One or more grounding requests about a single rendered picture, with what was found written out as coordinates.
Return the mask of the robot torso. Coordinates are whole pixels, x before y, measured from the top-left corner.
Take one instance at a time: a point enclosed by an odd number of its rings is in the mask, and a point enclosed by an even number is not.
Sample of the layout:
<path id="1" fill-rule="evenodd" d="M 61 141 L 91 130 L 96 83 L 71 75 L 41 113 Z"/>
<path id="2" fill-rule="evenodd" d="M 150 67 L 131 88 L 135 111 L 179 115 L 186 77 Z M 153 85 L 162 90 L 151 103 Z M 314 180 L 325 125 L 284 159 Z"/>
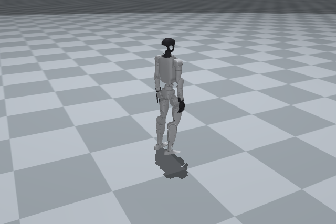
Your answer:
<path id="1" fill-rule="evenodd" d="M 175 94 L 175 90 L 172 88 L 173 83 L 176 82 L 175 67 L 173 65 L 173 59 L 176 57 L 171 55 L 170 58 L 164 58 L 162 57 L 163 55 L 159 56 L 159 74 L 161 81 L 166 84 L 161 90 L 161 96 L 166 100 L 170 100 L 170 95 Z"/>

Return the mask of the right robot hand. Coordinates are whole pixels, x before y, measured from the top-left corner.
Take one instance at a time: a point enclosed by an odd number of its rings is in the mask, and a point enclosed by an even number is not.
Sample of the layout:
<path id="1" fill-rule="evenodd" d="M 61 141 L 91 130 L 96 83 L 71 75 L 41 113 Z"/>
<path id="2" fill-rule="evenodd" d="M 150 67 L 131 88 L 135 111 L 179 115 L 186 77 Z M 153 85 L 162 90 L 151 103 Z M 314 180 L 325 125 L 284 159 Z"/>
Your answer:
<path id="1" fill-rule="evenodd" d="M 181 101 L 181 99 L 179 97 L 178 97 L 178 102 L 180 104 L 179 104 L 179 111 L 177 113 L 180 113 L 180 112 L 184 111 L 185 104 L 184 104 L 184 100 Z"/>

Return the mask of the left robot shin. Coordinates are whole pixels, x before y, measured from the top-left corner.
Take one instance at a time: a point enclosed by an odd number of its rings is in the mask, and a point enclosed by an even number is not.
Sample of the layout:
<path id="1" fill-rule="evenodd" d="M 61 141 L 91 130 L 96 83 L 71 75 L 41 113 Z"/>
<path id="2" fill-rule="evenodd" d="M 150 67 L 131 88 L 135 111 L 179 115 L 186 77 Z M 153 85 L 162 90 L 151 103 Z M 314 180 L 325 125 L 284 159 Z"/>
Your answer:
<path id="1" fill-rule="evenodd" d="M 165 131 L 165 123 L 164 124 L 158 124 L 157 119 L 158 119 L 158 117 L 156 118 L 156 133 L 157 133 L 158 144 L 161 145 L 162 140 L 163 140 L 163 134 L 164 134 L 164 131 Z"/>

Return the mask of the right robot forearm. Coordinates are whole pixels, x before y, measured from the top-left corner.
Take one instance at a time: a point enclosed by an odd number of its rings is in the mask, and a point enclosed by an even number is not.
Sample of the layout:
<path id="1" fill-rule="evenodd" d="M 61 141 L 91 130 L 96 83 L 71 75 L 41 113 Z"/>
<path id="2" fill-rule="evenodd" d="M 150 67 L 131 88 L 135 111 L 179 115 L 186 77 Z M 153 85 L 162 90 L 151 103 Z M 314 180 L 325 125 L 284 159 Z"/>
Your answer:
<path id="1" fill-rule="evenodd" d="M 179 80 L 179 83 L 178 85 L 176 86 L 177 88 L 177 99 L 178 97 L 182 100 L 184 100 L 184 97 L 183 97 L 183 83 L 184 83 L 184 80 L 181 78 Z"/>

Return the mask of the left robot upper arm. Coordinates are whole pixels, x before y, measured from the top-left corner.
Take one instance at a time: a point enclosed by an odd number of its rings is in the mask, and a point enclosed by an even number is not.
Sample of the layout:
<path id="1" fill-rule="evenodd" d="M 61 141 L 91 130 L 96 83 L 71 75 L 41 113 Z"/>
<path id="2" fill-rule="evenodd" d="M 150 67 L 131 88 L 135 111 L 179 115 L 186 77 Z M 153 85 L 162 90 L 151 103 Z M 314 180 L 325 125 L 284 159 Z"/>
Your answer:
<path id="1" fill-rule="evenodd" d="M 155 76 L 156 77 L 160 77 L 160 74 L 159 74 L 159 56 L 160 55 L 155 56 Z"/>

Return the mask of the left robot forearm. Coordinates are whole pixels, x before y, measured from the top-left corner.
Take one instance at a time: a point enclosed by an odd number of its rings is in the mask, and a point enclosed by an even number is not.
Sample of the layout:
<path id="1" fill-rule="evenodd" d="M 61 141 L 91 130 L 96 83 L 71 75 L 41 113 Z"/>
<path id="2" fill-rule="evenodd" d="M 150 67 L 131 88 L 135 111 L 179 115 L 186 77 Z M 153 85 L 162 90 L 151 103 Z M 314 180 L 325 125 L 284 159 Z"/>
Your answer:
<path id="1" fill-rule="evenodd" d="M 154 74 L 154 80 L 155 80 L 155 87 L 157 91 L 160 91 L 160 77 L 156 77 Z"/>

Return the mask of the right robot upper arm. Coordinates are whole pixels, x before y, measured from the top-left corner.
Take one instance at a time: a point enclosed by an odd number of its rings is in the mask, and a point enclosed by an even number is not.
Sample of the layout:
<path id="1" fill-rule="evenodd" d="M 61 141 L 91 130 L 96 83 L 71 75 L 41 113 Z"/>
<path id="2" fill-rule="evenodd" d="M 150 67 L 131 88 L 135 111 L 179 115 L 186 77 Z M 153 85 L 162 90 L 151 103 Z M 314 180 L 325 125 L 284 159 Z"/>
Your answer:
<path id="1" fill-rule="evenodd" d="M 175 77 L 176 77 L 176 83 L 178 84 L 178 81 L 181 79 L 182 74 L 182 60 L 179 59 L 173 59 L 173 65 L 175 67 Z"/>

